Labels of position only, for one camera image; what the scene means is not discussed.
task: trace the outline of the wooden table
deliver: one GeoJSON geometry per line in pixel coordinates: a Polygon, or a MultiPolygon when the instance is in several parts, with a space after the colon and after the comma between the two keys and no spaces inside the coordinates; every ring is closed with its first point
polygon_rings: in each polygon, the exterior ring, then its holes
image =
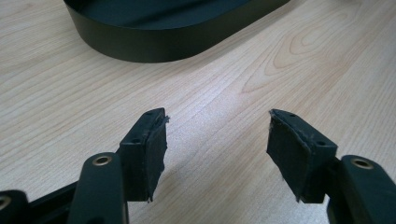
{"type": "Polygon", "coordinates": [[[265,152],[271,108],[396,180],[394,0],[291,0],[152,64],[91,49],[62,1],[3,0],[0,17],[1,189],[34,200],[76,181],[156,107],[171,118],[165,170],[153,203],[130,203],[131,223],[326,223],[326,203],[295,202],[265,152]]]}

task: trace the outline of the light wood grain surface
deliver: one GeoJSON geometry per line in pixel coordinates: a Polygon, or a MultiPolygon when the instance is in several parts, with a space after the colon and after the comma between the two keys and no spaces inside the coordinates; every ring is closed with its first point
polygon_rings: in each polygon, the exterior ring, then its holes
{"type": "Polygon", "coordinates": [[[396,180],[396,2],[291,0],[192,58],[128,63],[81,40],[60,0],[0,2],[0,190],[37,199],[164,107],[168,151],[131,223],[327,223],[265,153],[271,108],[396,180]]]}

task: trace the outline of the black oval tray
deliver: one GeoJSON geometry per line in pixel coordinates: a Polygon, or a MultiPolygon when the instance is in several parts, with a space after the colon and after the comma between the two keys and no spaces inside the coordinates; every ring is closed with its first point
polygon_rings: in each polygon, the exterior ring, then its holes
{"type": "Polygon", "coordinates": [[[185,59],[289,0],[64,0],[81,38],[113,58],[185,59]]]}

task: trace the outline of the hole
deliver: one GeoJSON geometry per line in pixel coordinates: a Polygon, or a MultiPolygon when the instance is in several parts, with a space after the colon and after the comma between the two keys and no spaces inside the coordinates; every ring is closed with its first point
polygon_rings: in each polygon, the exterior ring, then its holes
{"type": "Polygon", "coordinates": [[[139,143],[140,143],[140,139],[134,138],[134,139],[132,139],[131,142],[132,142],[133,144],[139,144],[139,143]]]}
{"type": "Polygon", "coordinates": [[[374,169],[374,166],[365,160],[361,160],[361,159],[357,159],[354,158],[351,160],[352,164],[356,165],[357,167],[361,168],[361,169],[366,169],[366,170],[371,170],[374,169]]]}
{"type": "Polygon", "coordinates": [[[323,142],[323,141],[317,141],[317,143],[318,143],[318,145],[320,145],[320,146],[326,146],[326,143],[323,142]]]}
{"type": "Polygon", "coordinates": [[[87,224],[105,224],[105,219],[102,217],[94,217],[88,220],[87,224]]]}
{"type": "Polygon", "coordinates": [[[101,166],[101,165],[106,165],[111,162],[111,157],[109,156],[102,156],[98,157],[95,160],[93,160],[92,164],[96,166],[101,166]]]}
{"type": "Polygon", "coordinates": [[[7,195],[0,196],[0,211],[5,209],[11,203],[11,198],[7,195]]]}

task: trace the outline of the wood grain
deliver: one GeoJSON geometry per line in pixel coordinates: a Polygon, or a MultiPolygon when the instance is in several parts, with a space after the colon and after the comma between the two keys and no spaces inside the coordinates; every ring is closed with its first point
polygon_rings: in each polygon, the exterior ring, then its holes
{"type": "Polygon", "coordinates": [[[88,47],[62,1],[0,2],[0,189],[34,200],[76,181],[155,107],[171,117],[165,171],[132,223],[326,223],[265,153],[268,111],[396,180],[396,4],[291,0],[197,56],[143,64],[88,47]]]}

